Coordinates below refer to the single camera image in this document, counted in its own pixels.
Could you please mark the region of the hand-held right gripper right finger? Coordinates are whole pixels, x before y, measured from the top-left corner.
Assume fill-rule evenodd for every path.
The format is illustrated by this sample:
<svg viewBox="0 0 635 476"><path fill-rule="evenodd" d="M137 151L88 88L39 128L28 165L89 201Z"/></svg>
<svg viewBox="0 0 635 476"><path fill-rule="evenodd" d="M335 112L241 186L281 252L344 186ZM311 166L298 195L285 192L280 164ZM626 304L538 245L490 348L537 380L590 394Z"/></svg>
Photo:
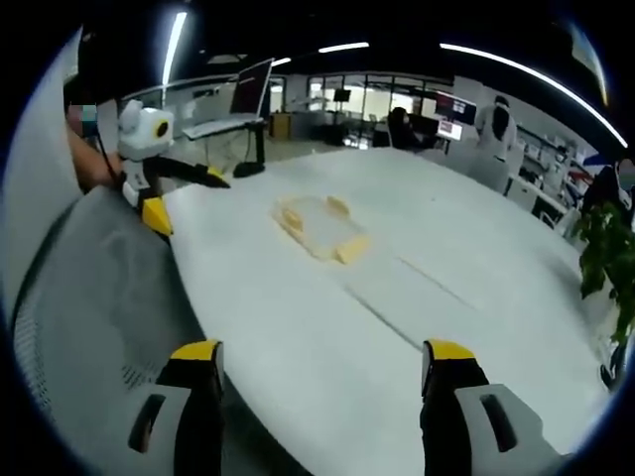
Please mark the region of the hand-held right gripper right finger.
<svg viewBox="0 0 635 476"><path fill-rule="evenodd" d="M423 342L421 398L427 475L556 475L568 459L538 414L457 343Z"/></svg>

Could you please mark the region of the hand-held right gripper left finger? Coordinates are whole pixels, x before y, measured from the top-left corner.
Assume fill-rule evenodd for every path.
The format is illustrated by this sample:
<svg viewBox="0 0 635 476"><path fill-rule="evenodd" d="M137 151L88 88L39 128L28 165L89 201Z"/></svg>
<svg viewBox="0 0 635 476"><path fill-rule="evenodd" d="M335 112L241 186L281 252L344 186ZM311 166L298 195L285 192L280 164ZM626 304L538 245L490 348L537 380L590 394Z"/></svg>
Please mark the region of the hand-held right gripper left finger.
<svg viewBox="0 0 635 476"><path fill-rule="evenodd" d="M223 346L176 350L158 378L129 392L118 421L120 475L218 475L224 420Z"/></svg>

